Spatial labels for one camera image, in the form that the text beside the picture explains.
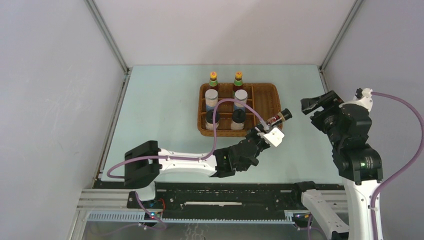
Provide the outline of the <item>small black pepper jar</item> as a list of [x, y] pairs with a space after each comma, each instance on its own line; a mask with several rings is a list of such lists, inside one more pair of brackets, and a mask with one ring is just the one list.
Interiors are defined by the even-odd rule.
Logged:
[[278, 127], [283, 124], [283, 122], [291, 119], [293, 117], [292, 113], [288, 108], [285, 108], [279, 111], [277, 114], [269, 118], [266, 122], [271, 127]]

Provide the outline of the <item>silver-lid salt jar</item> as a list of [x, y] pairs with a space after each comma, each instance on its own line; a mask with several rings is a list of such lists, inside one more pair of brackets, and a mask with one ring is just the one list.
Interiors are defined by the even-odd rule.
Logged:
[[[248, 99], [248, 93], [247, 93], [247, 91], [244, 90], [244, 89], [237, 90], [234, 93], [234, 99], [235, 100], [238, 100], [239, 102], [243, 102], [244, 104], [246, 104], [247, 103], [247, 99]], [[239, 102], [234, 102], [233, 110], [234, 111], [235, 110], [243, 110], [243, 111], [245, 111], [246, 110], [246, 107], [243, 104], [239, 103]]]
[[215, 108], [219, 101], [218, 96], [218, 91], [215, 89], [208, 89], [205, 92], [205, 109], [207, 112]]

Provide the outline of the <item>yellow-cap sauce bottle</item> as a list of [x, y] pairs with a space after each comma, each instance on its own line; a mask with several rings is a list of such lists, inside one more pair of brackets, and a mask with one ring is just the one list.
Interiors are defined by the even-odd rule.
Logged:
[[219, 90], [219, 83], [218, 83], [218, 75], [215, 71], [212, 71], [209, 74], [209, 83], [208, 88], [218, 91]]
[[235, 73], [232, 91], [233, 93], [235, 93], [236, 91], [242, 90], [242, 89], [243, 89], [243, 73], [241, 71], [237, 71]]

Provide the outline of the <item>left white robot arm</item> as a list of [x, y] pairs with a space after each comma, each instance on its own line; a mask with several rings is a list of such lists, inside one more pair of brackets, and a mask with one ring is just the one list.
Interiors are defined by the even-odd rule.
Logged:
[[209, 178], [231, 177], [257, 166], [260, 153], [279, 146], [284, 137], [278, 127], [263, 130], [256, 126], [239, 143], [216, 149], [212, 154], [168, 151], [159, 148], [156, 140], [149, 140], [125, 153], [123, 185], [137, 192], [138, 201], [145, 208], [153, 208], [158, 202], [154, 183], [158, 176], [197, 173]]

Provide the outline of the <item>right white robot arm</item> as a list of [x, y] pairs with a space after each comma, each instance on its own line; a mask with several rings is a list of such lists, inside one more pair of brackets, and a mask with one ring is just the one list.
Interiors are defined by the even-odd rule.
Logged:
[[328, 240], [381, 240], [379, 193], [383, 179], [382, 159], [368, 143], [372, 126], [372, 89], [359, 88], [354, 100], [344, 102], [333, 90], [300, 101], [301, 111], [325, 135], [332, 146], [332, 159], [347, 199], [348, 223], [324, 202], [324, 193], [300, 189], [291, 194], [291, 204], [305, 207]]

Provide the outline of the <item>black-top clear shaker bottle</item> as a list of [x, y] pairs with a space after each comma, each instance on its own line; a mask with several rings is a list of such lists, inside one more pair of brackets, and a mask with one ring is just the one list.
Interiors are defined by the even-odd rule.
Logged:
[[216, 112], [215, 117], [213, 116], [214, 116], [213, 110], [209, 110], [206, 112], [205, 125], [204, 125], [206, 130], [212, 131], [213, 129], [217, 129], [219, 127], [220, 113]]

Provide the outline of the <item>black-lid white spice jar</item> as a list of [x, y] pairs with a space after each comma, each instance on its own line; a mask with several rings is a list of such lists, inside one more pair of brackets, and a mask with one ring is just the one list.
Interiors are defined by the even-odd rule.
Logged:
[[242, 130], [245, 126], [246, 112], [242, 109], [236, 109], [232, 113], [230, 129], [234, 131]]

